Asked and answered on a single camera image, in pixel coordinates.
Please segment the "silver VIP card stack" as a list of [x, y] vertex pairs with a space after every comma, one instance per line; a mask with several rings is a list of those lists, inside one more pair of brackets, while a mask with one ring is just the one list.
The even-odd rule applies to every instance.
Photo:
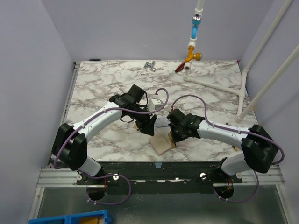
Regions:
[[165, 117], [157, 118], [155, 121], [155, 127], [167, 127], [169, 125], [169, 120]]

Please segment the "beige card holder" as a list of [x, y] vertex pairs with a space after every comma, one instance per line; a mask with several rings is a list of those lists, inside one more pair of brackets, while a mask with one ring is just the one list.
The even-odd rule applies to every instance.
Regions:
[[160, 133], [150, 137], [149, 142], [157, 155], [161, 155], [167, 150], [171, 149], [171, 144]]

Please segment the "gold card stack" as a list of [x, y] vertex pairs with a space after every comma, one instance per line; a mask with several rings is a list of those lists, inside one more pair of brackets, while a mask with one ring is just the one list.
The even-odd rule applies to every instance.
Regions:
[[173, 140], [173, 136], [172, 136], [171, 132], [168, 133], [168, 138], [169, 138], [169, 142], [170, 142], [171, 147], [175, 148], [176, 147], [176, 143]]

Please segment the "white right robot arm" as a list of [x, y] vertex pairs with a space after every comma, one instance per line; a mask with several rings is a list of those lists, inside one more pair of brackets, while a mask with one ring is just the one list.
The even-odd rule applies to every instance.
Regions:
[[274, 164], [279, 148], [266, 130], [260, 125], [252, 127], [236, 127], [221, 125], [207, 118], [185, 115], [174, 109], [167, 116], [174, 143], [187, 138], [216, 140], [232, 145], [242, 152], [221, 160], [220, 167], [215, 171], [215, 178], [221, 183], [227, 182], [233, 175], [246, 170], [267, 173]]

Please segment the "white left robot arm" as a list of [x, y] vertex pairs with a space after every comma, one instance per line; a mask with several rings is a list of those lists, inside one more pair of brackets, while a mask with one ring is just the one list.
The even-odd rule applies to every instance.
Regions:
[[112, 96], [96, 113], [74, 125], [63, 123], [57, 132], [52, 154], [55, 155], [54, 168], [61, 161], [71, 170], [87, 174], [93, 184], [103, 181], [101, 165], [87, 155], [88, 142], [111, 123], [129, 116], [137, 129], [150, 136], [154, 135], [156, 115], [150, 115], [147, 106], [139, 102], [147, 93], [133, 85], [127, 93]]

